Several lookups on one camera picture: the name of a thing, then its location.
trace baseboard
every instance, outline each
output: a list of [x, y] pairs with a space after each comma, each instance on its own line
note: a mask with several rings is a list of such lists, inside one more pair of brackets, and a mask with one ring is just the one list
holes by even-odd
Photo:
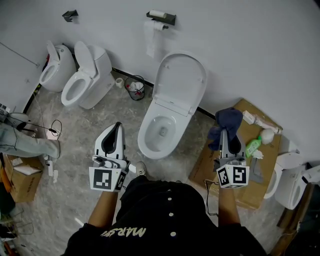
[[[122, 70], [120, 70], [120, 69], [117, 69], [117, 68], [114, 68], [114, 67], [113, 67], [112, 70], [113, 70], [114, 72], [117, 72], [117, 73], [119, 73], [119, 74], [121, 74], [121, 75], [124, 75], [124, 76], [126, 76], [126, 77], [133, 78], [133, 79], [135, 79], [135, 80], [137, 80], [137, 81], [139, 81], [139, 82], [143, 82], [143, 81], [142, 81], [141, 79], [139, 79], [138, 77], [136, 77], [136, 76], [134, 76], [134, 75], [132, 75], [132, 74], [129, 74], [129, 73], [127, 73], [127, 72], [124, 72], [124, 71], [122, 71]], [[154, 84], [151, 83], [151, 82], [148, 82], [148, 81], [144, 81], [144, 84], [147, 85], [147, 86], [150, 86], [150, 87], [154, 87]], [[213, 120], [216, 120], [216, 117], [215, 117], [214, 114], [209, 113], [208, 111], [204, 110], [203, 108], [201, 108], [201, 107], [198, 106], [198, 107], [196, 108], [196, 110], [199, 111], [200, 113], [206, 115], [207, 117], [212, 118]]]

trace floor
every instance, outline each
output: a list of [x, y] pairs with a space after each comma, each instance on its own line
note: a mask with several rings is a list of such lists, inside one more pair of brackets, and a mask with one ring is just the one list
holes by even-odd
[[[207, 132], [213, 120], [196, 112], [174, 152], [165, 159], [151, 160], [139, 151], [137, 138], [140, 125], [152, 101], [152, 89], [146, 87], [146, 95], [141, 101], [133, 101], [124, 88], [114, 86], [93, 109], [64, 107], [61, 94], [48, 92], [41, 88], [36, 99], [43, 114], [46, 127], [58, 119], [62, 122], [60, 158], [54, 164], [58, 170], [57, 183], [48, 175], [46, 169], [39, 183], [33, 202], [19, 203], [16, 212], [23, 210], [25, 233], [17, 244], [22, 255], [60, 255], [64, 252], [70, 236], [85, 223], [99, 196], [99, 191], [91, 190], [89, 184], [89, 166], [92, 166], [94, 142], [98, 135], [109, 125], [120, 121], [125, 129], [125, 155], [133, 164], [145, 162], [152, 180], [180, 180], [194, 186], [205, 200], [205, 189], [197, 187], [188, 180], [189, 173], [196, 162], [206, 141]], [[29, 109], [29, 118], [36, 124], [42, 124], [41, 114], [36, 101]], [[124, 185], [135, 174], [129, 173]], [[273, 198], [265, 200], [259, 210], [238, 208], [241, 223], [259, 240], [269, 252], [282, 231], [276, 224], [283, 207]], [[218, 199], [209, 196], [209, 210], [218, 212]], [[210, 216], [218, 224], [215, 216]]]

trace toilet paper roll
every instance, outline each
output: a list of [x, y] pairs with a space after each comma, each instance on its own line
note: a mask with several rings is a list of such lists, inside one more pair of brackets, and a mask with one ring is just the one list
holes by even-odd
[[163, 37], [161, 31], [165, 24], [155, 20], [149, 20], [144, 23], [144, 37], [146, 42], [146, 54], [156, 61], [161, 61], [163, 57]]
[[117, 78], [115, 80], [115, 85], [119, 88], [122, 88], [124, 86], [125, 81], [122, 78]]
[[149, 14], [150, 14], [151, 16], [160, 17], [160, 18], [163, 18], [163, 19], [165, 19], [165, 18], [167, 17], [167, 14], [166, 14], [165, 12], [159, 11], [159, 10], [151, 10], [151, 11], [149, 12]]

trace toilet tank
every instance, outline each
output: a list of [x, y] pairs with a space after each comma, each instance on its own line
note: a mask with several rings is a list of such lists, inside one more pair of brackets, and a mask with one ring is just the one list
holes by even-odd
[[93, 56], [96, 70], [100, 76], [107, 76], [112, 71], [111, 61], [105, 49], [89, 45], [88, 49]]

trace towel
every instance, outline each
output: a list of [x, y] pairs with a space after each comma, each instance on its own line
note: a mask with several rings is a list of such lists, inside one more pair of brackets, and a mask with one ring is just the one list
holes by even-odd
[[226, 129], [228, 133], [229, 141], [232, 141], [237, 135], [242, 122], [243, 115], [241, 111], [234, 107], [219, 110], [215, 113], [215, 120], [219, 126], [214, 126], [209, 130], [208, 138], [213, 140], [208, 146], [211, 150], [216, 151], [219, 149], [220, 135], [223, 129]]

